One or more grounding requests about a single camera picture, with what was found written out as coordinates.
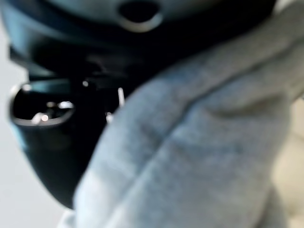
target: light gray background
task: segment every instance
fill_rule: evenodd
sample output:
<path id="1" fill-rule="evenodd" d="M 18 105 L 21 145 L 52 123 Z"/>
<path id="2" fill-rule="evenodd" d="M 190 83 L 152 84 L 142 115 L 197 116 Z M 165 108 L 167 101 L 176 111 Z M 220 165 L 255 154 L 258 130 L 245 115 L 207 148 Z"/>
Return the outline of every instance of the light gray background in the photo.
<path id="1" fill-rule="evenodd" d="M 13 85 L 26 80 L 26 72 L 8 60 L 8 39 L 0 25 L 0 227 L 55 228 L 63 208 L 39 183 L 19 150 L 7 118 Z"/>

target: black plastic part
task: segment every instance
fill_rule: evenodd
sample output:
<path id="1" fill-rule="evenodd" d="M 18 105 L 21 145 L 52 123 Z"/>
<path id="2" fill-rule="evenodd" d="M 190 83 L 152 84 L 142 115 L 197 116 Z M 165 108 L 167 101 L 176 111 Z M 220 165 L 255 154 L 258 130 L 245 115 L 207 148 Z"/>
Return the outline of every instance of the black plastic part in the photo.
<path id="1" fill-rule="evenodd" d="M 49 192 L 63 205 L 72 208 L 75 187 L 106 124 L 105 109 L 113 112 L 118 106 L 117 97 L 108 95 L 104 100 L 103 94 L 51 95 L 22 87 L 16 90 L 10 102 L 14 132 Z M 72 101 L 75 107 L 59 118 L 38 124 L 32 122 L 36 113 L 45 112 L 47 102 L 62 101 Z"/>
<path id="2" fill-rule="evenodd" d="M 131 33 L 69 15 L 40 0 L 3 0 L 2 14 L 14 49 L 61 75 L 85 74 L 88 59 L 128 59 L 141 77 L 237 36 L 270 15 L 276 0 L 226 0 L 191 17 Z"/>
<path id="3" fill-rule="evenodd" d="M 12 96 L 10 119 L 51 194 L 72 208 L 75 187 L 106 125 L 105 114 L 118 107 L 119 87 L 127 97 L 176 61 L 249 31 L 271 14 L 275 2 L 225 0 L 135 34 L 76 17 L 44 0 L 2 0 L 11 59 L 29 71 L 30 80 L 27 89 L 21 87 Z M 127 6 L 120 8 L 124 17 L 147 19 L 132 18 Z M 158 9 L 149 10 L 151 17 Z M 47 102 L 62 101 L 72 102 L 74 108 L 33 123 Z"/>

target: hole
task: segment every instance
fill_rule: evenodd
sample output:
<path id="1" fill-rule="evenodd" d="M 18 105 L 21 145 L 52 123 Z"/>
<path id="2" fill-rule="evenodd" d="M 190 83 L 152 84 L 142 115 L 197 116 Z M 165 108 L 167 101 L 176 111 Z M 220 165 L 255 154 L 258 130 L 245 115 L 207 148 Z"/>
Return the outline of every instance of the hole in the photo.
<path id="1" fill-rule="evenodd" d="M 64 97 L 24 91 L 24 88 L 19 90 L 12 105 L 14 118 L 31 120 L 34 124 L 60 118 L 74 108 Z"/>
<path id="2" fill-rule="evenodd" d="M 131 1 L 119 8 L 119 14 L 130 22 L 144 23 L 158 14 L 158 4 L 150 1 Z"/>

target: white wall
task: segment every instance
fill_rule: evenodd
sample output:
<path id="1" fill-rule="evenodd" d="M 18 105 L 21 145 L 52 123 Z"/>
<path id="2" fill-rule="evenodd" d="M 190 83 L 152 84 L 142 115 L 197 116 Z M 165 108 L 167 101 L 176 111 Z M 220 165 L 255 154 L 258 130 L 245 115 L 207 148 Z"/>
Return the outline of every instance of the white wall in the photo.
<path id="1" fill-rule="evenodd" d="M 283 9 L 284 7 L 286 7 L 287 5 L 291 4 L 294 1 L 296 1 L 296 0 L 277 0 L 276 8 L 278 10 L 281 10 L 281 9 Z"/>
<path id="2" fill-rule="evenodd" d="M 9 91 L 26 72 L 8 60 L 8 41 L 0 25 L 0 227 L 55 228 L 63 212 L 39 183 L 10 131 Z"/>

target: gray fabric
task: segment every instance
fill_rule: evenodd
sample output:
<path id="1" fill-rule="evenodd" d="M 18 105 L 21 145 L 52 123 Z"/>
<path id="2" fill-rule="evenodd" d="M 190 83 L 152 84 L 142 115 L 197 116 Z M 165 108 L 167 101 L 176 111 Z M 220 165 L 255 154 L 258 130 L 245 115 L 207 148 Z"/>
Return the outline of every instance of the gray fabric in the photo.
<path id="1" fill-rule="evenodd" d="M 139 88 L 59 228 L 285 228 L 270 174 L 303 91 L 298 1 Z"/>

